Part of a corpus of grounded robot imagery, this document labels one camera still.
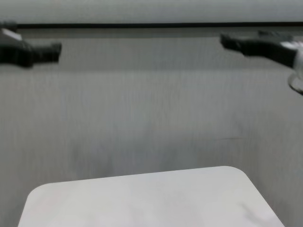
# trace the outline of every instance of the white backdrop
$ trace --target white backdrop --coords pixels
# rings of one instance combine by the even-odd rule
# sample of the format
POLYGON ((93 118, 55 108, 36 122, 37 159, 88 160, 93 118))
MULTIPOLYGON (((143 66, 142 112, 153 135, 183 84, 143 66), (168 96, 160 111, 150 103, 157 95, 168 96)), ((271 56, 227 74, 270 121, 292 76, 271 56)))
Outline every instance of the white backdrop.
POLYGON ((0 20, 19 23, 303 21, 302 0, 2 0, 0 20))
MULTIPOLYGON (((303 40, 300 30, 275 28, 303 40)), ((221 32, 255 33, 21 31, 63 50, 59 65, 0 68, 0 227, 18 226, 45 183, 207 166, 243 170, 285 226, 301 227, 303 97, 291 70, 224 51, 221 32)))

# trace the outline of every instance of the black robotic arm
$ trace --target black robotic arm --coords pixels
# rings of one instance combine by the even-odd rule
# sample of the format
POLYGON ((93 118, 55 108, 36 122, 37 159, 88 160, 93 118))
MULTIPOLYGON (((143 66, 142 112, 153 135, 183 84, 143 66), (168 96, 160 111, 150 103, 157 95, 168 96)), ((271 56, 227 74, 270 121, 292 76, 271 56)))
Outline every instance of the black robotic arm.
POLYGON ((17 34, 15 23, 0 23, 0 64, 12 64, 31 68, 35 64, 57 63, 60 58, 61 44, 33 47, 17 34))

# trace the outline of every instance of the white table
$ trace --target white table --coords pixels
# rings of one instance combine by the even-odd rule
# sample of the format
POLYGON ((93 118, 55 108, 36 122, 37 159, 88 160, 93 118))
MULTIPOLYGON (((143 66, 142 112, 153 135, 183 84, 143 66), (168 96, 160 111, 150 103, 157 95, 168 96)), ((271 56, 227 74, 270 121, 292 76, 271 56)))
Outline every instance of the white table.
POLYGON ((283 227, 240 170, 212 167, 51 183, 19 227, 283 227))

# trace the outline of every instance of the black horizontal bar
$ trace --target black horizontal bar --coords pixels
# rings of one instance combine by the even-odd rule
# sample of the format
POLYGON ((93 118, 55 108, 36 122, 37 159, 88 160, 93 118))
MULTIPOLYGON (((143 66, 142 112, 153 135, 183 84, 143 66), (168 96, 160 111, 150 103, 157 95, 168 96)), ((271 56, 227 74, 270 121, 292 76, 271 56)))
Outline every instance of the black horizontal bar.
POLYGON ((183 27, 298 27, 303 22, 151 23, 151 24, 19 24, 20 29, 49 28, 183 28, 183 27))

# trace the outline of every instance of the rounded corner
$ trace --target rounded corner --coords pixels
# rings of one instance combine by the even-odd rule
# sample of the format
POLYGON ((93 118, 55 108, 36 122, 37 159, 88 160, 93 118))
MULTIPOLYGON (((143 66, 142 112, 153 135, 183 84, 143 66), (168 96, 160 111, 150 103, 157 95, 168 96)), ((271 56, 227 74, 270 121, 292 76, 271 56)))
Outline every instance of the rounded corner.
POLYGON ((222 166, 222 167, 228 171, 237 172, 240 175, 245 175, 246 177, 248 177, 247 174, 243 170, 240 170, 236 167, 233 167, 233 166, 222 166))
POLYGON ((38 193, 39 191, 41 191, 42 189, 44 189, 45 187, 47 187, 48 185, 50 185, 50 183, 45 183, 43 185, 40 185, 36 188, 34 188, 27 196, 27 198, 33 196, 34 194, 38 193))

